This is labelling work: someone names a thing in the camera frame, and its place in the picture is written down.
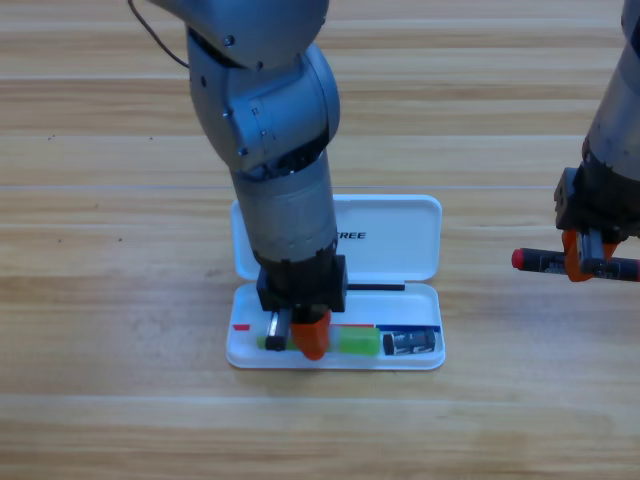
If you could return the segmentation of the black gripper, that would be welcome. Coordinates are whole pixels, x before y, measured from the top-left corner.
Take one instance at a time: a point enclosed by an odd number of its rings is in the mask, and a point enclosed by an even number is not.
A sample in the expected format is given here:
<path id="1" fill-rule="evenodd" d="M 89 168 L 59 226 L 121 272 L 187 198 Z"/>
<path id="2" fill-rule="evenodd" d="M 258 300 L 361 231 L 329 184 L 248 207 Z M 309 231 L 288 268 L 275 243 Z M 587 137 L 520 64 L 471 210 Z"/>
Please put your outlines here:
<path id="1" fill-rule="evenodd" d="M 639 182 L 600 162 L 565 169 L 554 201 L 565 271 L 572 282 L 592 279 L 620 243 L 639 235 Z"/>
<path id="2" fill-rule="evenodd" d="M 319 253 L 301 261 L 267 262 L 256 289 L 261 307 L 272 314 L 264 347 L 284 351 L 292 342 L 311 361 L 326 354 L 331 314 L 346 305 L 346 258 Z"/>

